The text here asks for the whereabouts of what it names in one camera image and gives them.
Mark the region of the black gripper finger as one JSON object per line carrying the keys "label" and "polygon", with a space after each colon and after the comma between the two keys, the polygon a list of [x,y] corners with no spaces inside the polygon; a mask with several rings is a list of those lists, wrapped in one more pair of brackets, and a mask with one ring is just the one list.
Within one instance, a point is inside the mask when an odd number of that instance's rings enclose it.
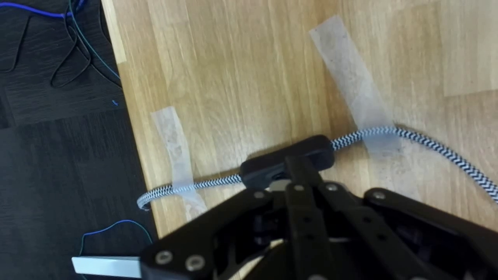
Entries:
{"label": "black gripper finger", "polygon": [[332,280],[327,230],[316,206],[314,188],[322,184],[310,164],[289,160],[291,184],[285,188],[288,212],[288,241],[297,280]]}

